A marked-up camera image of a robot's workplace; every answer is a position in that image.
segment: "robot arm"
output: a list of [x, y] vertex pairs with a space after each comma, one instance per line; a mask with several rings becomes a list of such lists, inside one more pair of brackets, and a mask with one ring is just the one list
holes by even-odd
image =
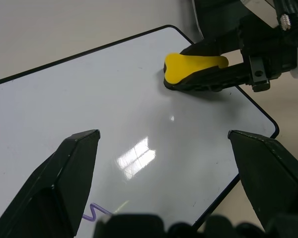
[[[231, 7], [231, 2], [215, 1], [216, 6], [213, 7]], [[204, 34], [203, 41], [180, 53], [186, 56], [180, 69], [175, 66], [174, 60], [169, 59], [175, 54], [167, 56], [164, 66], [167, 88], [218, 92], [246, 84], [251, 85], [254, 92], [260, 92], [268, 90], [270, 80], [278, 78], [283, 72], [290, 71], [293, 77], [298, 77], [298, 1], [275, 0], [274, 7], [264, 0], [244, 0], [243, 4], [236, 8], [237, 15], [243, 13], [233, 29], [215, 35]], [[219, 56], [234, 50], [241, 51], [243, 63], [222, 66]], [[199, 61], [205, 57], [213, 57], [219, 63], [201, 65]], [[200, 64], [201, 67], [189, 71], [189, 64]], [[186, 73], [182, 78], [175, 79], [175, 70]]]

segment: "black robotic claw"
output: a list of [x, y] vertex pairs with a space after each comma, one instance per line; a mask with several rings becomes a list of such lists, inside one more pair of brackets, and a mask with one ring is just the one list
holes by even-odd
[[187, 56], [220, 56], [240, 50], [243, 63], [218, 68], [217, 66], [193, 72], [168, 89], [179, 91], [214, 91], [251, 85], [254, 92], [270, 88], [270, 80], [297, 66], [297, 48], [287, 44], [279, 27], [271, 28], [256, 15], [240, 20], [237, 30], [216, 39], [205, 39], [192, 44], [180, 54]]
[[0, 217], [0, 238], [76, 236], [89, 196], [99, 130], [66, 138]]

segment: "whiteboard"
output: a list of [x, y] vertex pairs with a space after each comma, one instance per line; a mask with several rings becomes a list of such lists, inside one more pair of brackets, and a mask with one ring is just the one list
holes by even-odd
[[[277, 132], [237, 88], [166, 89], [165, 56], [189, 45], [165, 26], [0, 84], [0, 215], [63, 139], [99, 129], [84, 213], [96, 203], [158, 214], [166, 229], [194, 224], [238, 174], [228, 131]], [[92, 237], [94, 226], [83, 219], [77, 237]]]

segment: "purple marker line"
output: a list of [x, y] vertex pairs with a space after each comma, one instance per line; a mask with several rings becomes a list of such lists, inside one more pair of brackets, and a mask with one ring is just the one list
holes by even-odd
[[97, 205], [96, 203], [92, 202], [89, 207], [90, 207], [92, 217], [84, 214], [83, 219], [88, 220], [90, 222], [96, 221], [96, 212], [95, 212], [94, 208], [98, 211], [101, 211], [102, 213], [104, 213], [106, 215], [112, 215], [111, 212], [107, 211], [106, 209], [102, 208], [101, 206]]

